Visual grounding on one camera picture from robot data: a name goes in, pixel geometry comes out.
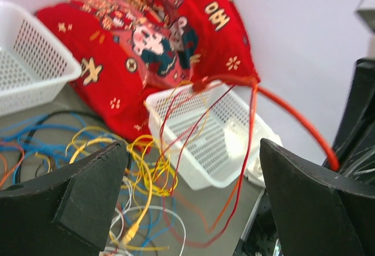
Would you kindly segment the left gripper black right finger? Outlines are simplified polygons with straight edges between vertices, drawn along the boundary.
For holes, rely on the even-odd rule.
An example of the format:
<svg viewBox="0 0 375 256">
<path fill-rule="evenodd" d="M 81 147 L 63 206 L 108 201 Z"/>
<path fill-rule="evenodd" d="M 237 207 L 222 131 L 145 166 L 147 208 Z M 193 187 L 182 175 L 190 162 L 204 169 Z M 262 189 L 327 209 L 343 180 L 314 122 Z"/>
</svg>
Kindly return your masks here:
<svg viewBox="0 0 375 256">
<path fill-rule="evenodd" d="M 374 186 L 260 143 L 267 195 L 284 255 L 374 255 Z"/>
</svg>

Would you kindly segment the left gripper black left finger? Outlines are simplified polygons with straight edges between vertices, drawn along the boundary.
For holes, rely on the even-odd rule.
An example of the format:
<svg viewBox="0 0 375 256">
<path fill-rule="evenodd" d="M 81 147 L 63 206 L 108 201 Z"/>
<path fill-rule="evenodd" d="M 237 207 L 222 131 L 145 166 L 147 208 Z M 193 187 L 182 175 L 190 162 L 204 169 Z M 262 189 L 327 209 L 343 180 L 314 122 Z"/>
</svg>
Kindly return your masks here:
<svg viewBox="0 0 375 256">
<path fill-rule="evenodd" d="M 98 255 L 127 164 L 117 141 L 1 191 L 1 255 Z"/>
</svg>

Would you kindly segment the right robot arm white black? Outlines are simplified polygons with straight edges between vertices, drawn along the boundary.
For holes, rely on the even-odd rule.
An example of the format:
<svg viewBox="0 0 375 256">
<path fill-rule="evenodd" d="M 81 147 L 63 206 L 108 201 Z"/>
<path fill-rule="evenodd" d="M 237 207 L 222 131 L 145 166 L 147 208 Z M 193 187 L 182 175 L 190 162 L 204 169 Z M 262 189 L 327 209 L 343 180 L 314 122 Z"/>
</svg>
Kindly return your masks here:
<svg viewBox="0 0 375 256">
<path fill-rule="evenodd" d="M 374 59 L 356 61 L 352 84 L 332 149 L 345 176 L 374 166 Z"/>
</svg>

